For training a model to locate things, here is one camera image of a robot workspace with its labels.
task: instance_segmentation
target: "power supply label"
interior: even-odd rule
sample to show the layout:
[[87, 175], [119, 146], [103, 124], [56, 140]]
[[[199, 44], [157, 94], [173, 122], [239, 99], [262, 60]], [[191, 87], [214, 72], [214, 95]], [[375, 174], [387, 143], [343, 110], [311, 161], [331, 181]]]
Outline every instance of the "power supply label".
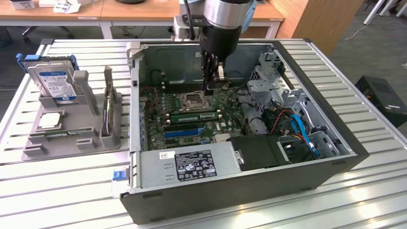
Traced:
[[42, 72], [40, 76], [43, 77], [44, 86], [56, 100], [64, 101], [77, 98], [77, 93], [71, 83], [68, 82], [70, 79], [66, 72]]
[[179, 181], [218, 175], [211, 150], [177, 154], [175, 161]]

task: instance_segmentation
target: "gray carpet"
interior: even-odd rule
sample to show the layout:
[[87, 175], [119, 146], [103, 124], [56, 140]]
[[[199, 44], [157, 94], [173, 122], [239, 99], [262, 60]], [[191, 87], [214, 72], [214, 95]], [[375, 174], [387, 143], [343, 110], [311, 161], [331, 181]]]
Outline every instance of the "gray carpet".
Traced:
[[[407, 63], [407, 20], [390, 16], [406, 25], [403, 27], [387, 17], [377, 16], [366, 29], [346, 40], [365, 26], [363, 21], [373, 7], [374, 4], [367, 12], [358, 12], [330, 59], [353, 83], [362, 75], [386, 79], [407, 103], [407, 69], [402, 66]], [[399, 130], [407, 136], [407, 124]]]
[[[398, 92], [401, 98], [407, 103], [407, 69], [402, 64], [407, 62], [407, 27], [386, 17], [375, 17], [371, 25], [359, 32], [354, 39], [346, 41], [345, 38], [363, 27], [363, 20], [369, 12], [358, 12], [347, 31], [338, 43], [337, 49], [330, 55], [330, 59], [339, 67], [345, 75], [355, 83], [362, 75], [386, 78]], [[395, 18], [405, 25], [407, 20]], [[23, 79], [23, 70], [15, 62], [15, 55], [20, 52], [31, 54], [36, 52], [43, 38], [66, 39], [66, 33], [58, 27], [39, 27], [30, 35], [32, 44], [24, 44], [22, 33], [26, 27], [10, 27], [8, 31], [14, 38], [14, 44], [0, 48], [0, 84], [19, 84]], [[102, 39], [99, 27], [68, 27], [77, 39]], [[131, 29], [135, 35], [143, 31], [139, 26]], [[113, 27], [114, 38], [131, 38], [125, 36], [119, 27]], [[146, 27], [139, 38], [169, 38], [167, 27]], [[3, 117], [8, 104], [14, 97], [14, 92], [0, 91], [0, 117]], [[407, 124], [399, 130], [407, 135]]]

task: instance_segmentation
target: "green motherboard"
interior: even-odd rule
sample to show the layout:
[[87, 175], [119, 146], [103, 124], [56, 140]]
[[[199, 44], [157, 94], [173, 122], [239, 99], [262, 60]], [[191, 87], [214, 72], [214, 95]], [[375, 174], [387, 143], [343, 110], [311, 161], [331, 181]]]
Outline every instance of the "green motherboard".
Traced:
[[250, 130], [241, 104], [235, 96], [229, 99], [234, 89], [217, 89], [211, 96], [203, 96], [202, 92], [169, 94], [153, 87], [142, 89], [146, 150], [214, 143], [217, 136], [227, 134], [246, 135]]

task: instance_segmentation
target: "warning label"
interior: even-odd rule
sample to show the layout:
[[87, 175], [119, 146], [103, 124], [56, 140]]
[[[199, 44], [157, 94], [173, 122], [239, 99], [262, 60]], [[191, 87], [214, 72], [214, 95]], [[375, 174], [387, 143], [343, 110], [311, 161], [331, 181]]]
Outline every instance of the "warning label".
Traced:
[[175, 155], [179, 181], [195, 180], [217, 176], [211, 150]]

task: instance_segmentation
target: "aluminum table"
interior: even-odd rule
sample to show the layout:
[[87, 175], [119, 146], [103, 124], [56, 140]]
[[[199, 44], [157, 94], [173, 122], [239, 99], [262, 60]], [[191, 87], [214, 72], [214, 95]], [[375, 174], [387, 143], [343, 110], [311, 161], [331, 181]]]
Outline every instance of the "aluminum table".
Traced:
[[[90, 72], [95, 93], [105, 90], [103, 69], [114, 69], [123, 93], [122, 149], [114, 153], [23, 163], [39, 90], [24, 76], [0, 123], [2, 228], [407, 228], [407, 141], [313, 43], [281, 40], [371, 153], [351, 171], [317, 190], [155, 222], [133, 224], [111, 197], [113, 171], [129, 165], [130, 71], [126, 43], [135, 40], [55, 40], [38, 54], [75, 54]], [[290, 73], [293, 84], [299, 83]]]

